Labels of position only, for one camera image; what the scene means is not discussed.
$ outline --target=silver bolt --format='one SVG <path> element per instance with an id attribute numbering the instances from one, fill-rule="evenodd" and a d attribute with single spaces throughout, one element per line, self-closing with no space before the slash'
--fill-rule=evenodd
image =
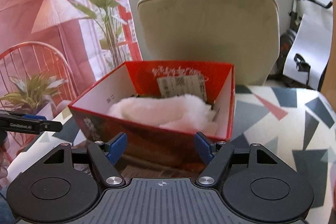
<path id="1" fill-rule="evenodd" d="M 123 182 L 123 179 L 120 177 L 109 177 L 106 179 L 106 183 L 109 185 L 118 185 Z"/>
<path id="2" fill-rule="evenodd" d="M 198 179 L 198 182 L 203 185 L 210 185 L 210 184 L 213 184 L 215 180 L 212 177 L 200 177 Z"/>

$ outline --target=cardboard box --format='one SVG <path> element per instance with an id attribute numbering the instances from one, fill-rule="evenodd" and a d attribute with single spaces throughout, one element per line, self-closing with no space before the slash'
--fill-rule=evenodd
<path id="1" fill-rule="evenodd" d="M 219 124 L 214 141 L 231 137 L 235 104 L 234 67 L 190 61 L 125 62 L 106 75 L 69 108 L 87 138 L 108 141 L 119 132 L 128 137 L 126 154 L 173 168 L 195 170 L 201 160 L 194 134 L 155 128 L 109 117 L 112 104 L 130 96 L 170 97 L 190 93 L 212 104 Z"/>

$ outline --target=potted plant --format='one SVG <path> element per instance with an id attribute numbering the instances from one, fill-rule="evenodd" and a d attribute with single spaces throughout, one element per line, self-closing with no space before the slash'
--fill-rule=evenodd
<path id="1" fill-rule="evenodd" d="M 0 97 L 0 101 L 5 101 L 4 107 L 19 113 L 48 116 L 47 118 L 50 118 L 50 111 L 52 115 L 51 107 L 55 107 L 53 97 L 59 94 L 58 88 L 68 82 L 45 73 L 32 77 L 27 75 L 25 81 L 14 76 L 9 79 L 17 92 L 9 92 Z"/>
<path id="2" fill-rule="evenodd" d="M 125 20 L 118 16 L 118 6 L 123 6 L 119 0 L 88 0 L 92 9 L 83 5 L 78 1 L 70 1 L 70 3 L 85 13 L 87 16 L 83 19 L 92 19 L 104 34 L 104 38 L 100 39 L 102 50 L 109 50 L 111 58 L 107 58 L 106 62 L 110 69 L 114 69 L 123 63 L 126 59 L 122 46 L 118 45 L 119 37 L 122 34 L 123 24 L 127 24 Z"/>

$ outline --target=lamp shade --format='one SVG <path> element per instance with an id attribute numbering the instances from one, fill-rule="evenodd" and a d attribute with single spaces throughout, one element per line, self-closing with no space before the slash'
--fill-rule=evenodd
<path id="1" fill-rule="evenodd" d="M 83 12 L 73 7 L 67 0 L 43 0 L 31 33 L 85 16 Z"/>

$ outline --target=yellow chair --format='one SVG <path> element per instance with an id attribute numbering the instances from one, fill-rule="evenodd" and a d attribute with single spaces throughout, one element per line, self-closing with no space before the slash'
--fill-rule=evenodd
<path id="1" fill-rule="evenodd" d="M 237 84 L 263 85 L 279 55 L 275 0 L 140 0 L 138 13 L 154 59 L 229 62 Z"/>

